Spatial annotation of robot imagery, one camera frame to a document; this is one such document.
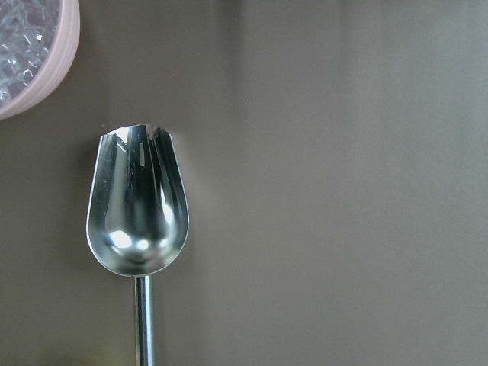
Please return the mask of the pink bowl with ice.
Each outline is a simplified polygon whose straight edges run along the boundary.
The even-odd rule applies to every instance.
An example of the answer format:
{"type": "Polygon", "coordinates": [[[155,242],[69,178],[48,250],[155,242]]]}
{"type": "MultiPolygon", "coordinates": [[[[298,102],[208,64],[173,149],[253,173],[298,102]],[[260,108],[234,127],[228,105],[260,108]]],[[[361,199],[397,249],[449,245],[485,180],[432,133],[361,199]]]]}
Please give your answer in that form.
{"type": "Polygon", "coordinates": [[[1,2],[1,119],[40,103],[69,71],[79,44],[77,1],[1,2]]]}

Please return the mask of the steel ice scoop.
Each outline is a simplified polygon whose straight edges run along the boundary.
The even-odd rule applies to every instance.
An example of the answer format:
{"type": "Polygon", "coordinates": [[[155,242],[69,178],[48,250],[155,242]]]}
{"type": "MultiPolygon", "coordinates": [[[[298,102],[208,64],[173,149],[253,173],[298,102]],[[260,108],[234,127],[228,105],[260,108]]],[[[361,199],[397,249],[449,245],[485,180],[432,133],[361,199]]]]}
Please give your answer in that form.
{"type": "Polygon", "coordinates": [[[154,365],[152,276],[184,248],[188,203],[172,137],[137,124],[98,144],[85,225],[88,247],[110,272],[133,279],[136,364],[154,365]]]}

